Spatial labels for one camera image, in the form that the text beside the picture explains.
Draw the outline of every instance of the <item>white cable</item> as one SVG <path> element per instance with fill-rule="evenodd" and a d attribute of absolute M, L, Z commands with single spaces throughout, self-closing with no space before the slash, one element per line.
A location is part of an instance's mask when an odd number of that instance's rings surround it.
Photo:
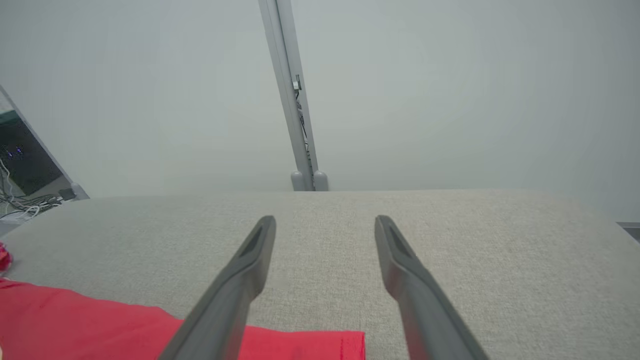
<path fill-rule="evenodd" d="M 20 214 L 20 216 L 19 216 L 19 217 L 17 217 L 17 218 L 22 218 L 24 215 L 27 215 L 31 210 L 35 210 L 36 212 L 35 212 L 35 213 L 33 213 L 33 216 L 31 216 L 30 218 L 28 218 L 28 219 L 27 219 L 27 221 L 28 221 L 28 220 L 31 220 L 32 218 L 35 218 L 35 217 L 36 217 L 36 215 L 40 212 L 40 206 L 37 206 L 37 205 L 30 206 L 27 210 L 25 210 L 25 211 L 24 211 L 22 214 Z"/>
<path fill-rule="evenodd" d="M 11 184 L 11 181 L 9 181 L 9 175 L 11 175 L 11 173 L 9 173 L 9 169 L 7 169 L 4 163 L 2 162 L 2 158 L 0 158 L 0 165 L 2 165 L 2 168 L 4 169 L 4 171 L 6 171 L 6 182 L 9 184 L 9 195 L 11 195 L 11 200 L 6 203 L 6 207 L 4 208 L 4 213 L 8 214 L 9 205 L 13 202 L 15 197 L 13 197 L 13 185 Z"/>

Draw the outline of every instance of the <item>gray upholstered table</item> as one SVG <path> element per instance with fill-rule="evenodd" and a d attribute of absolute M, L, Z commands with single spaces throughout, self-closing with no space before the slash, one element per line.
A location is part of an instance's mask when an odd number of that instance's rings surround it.
<path fill-rule="evenodd" d="M 534 192 L 238 193 L 83 200 L 7 234 L 8 276 L 183 317 L 254 223 L 278 224 L 249 323 L 361 330 L 406 359 L 374 217 L 390 215 L 492 359 L 637 359 L 640 247 L 602 214 Z"/>

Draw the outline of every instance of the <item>metal bracket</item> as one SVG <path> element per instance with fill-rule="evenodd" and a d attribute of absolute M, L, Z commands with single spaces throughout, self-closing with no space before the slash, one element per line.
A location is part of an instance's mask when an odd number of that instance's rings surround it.
<path fill-rule="evenodd" d="M 296 80 L 293 82 L 293 90 L 302 90 L 302 82 L 300 81 L 300 75 L 296 75 Z"/>

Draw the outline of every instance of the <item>red object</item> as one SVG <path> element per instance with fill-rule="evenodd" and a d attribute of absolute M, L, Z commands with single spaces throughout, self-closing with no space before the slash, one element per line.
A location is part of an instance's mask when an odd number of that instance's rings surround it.
<path fill-rule="evenodd" d="M 9 254 L 7 249 L 4 247 L 4 244 L 0 243 L 0 274 L 9 269 L 11 261 L 11 254 Z"/>
<path fill-rule="evenodd" d="M 182 320 L 159 307 L 0 279 L 3 360 L 155 359 Z M 240 360 L 364 360 L 364 333 L 247 326 Z"/>

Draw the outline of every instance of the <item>cable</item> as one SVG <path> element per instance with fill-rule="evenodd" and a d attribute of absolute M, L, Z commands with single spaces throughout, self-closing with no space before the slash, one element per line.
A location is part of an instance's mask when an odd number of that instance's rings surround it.
<path fill-rule="evenodd" d="M 9 172 L 9 169 L 7 169 L 6 166 L 4 165 L 2 158 L 0 158 L 0 164 L 2 164 L 2 168 L 4 169 L 4 171 L 6 171 L 6 182 L 9 183 L 9 195 L 11 195 L 11 200 L 7 202 L 6 207 L 4 208 L 4 212 L 7 213 L 9 212 L 9 204 L 13 202 L 13 199 L 15 197 L 13 196 L 13 184 L 11 184 L 11 181 L 9 181 L 9 175 L 11 175 L 11 173 Z"/>
<path fill-rule="evenodd" d="M 3 216 L 1 216 L 1 217 L 0 217 L 0 219 L 5 218 L 5 217 L 7 217 L 7 216 L 9 216 L 9 215 L 11 215 L 11 214 L 17 214 L 17 213 L 23 213 L 23 212 L 24 212 L 24 211 L 20 211 L 20 210 L 18 210 L 18 211 L 12 211 L 12 212 L 10 212 L 10 213 L 8 213 L 8 214 L 4 214 Z"/>

